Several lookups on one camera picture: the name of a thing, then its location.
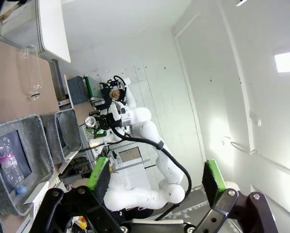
blue bottle cap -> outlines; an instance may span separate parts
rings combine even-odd
[[[16,189],[17,193],[18,194],[25,194],[27,192],[27,189],[26,187],[23,187],[23,188],[20,188],[20,189]]]

bolt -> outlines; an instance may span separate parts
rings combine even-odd
[[[86,190],[84,190],[83,188],[80,188],[80,189],[78,189],[77,191],[78,191],[78,193],[80,193],[80,194],[84,194],[84,193],[86,192]]]
[[[123,233],[128,233],[127,227],[121,226],[120,229],[122,230]]]
[[[256,200],[259,200],[259,198],[260,198],[259,194],[257,194],[257,193],[254,194],[253,197],[254,197]]]
[[[60,194],[60,193],[59,193],[57,190],[54,190],[54,191],[52,192],[52,195],[53,195],[54,197],[57,197],[59,194]]]
[[[190,228],[187,229],[187,233],[193,233],[194,230],[195,230],[194,227],[190,227]]]
[[[233,197],[236,193],[233,190],[230,190],[228,194]]]

fluorescent light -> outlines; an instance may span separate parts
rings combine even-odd
[[[275,55],[277,72],[290,72],[290,52]]]
[[[243,3],[245,3],[247,0],[242,0],[242,1],[240,1],[240,3],[238,4],[238,5],[236,5],[236,6],[241,6]]]

bottle label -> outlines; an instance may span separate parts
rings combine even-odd
[[[9,155],[6,155],[2,158],[0,158],[0,165],[1,165],[1,168],[8,168],[10,166],[15,166],[17,165],[17,160],[15,158],[15,155],[14,154],[9,154]]]

brown table surface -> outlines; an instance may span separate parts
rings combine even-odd
[[[22,92],[16,66],[18,49],[0,41],[0,123],[25,117],[29,114],[45,114],[59,110],[54,92],[50,67],[47,61],[39,58],[43,89],[35,101],[28,101]],[[6,215],[1,217],[7,233],[14,233],[25,216]]]

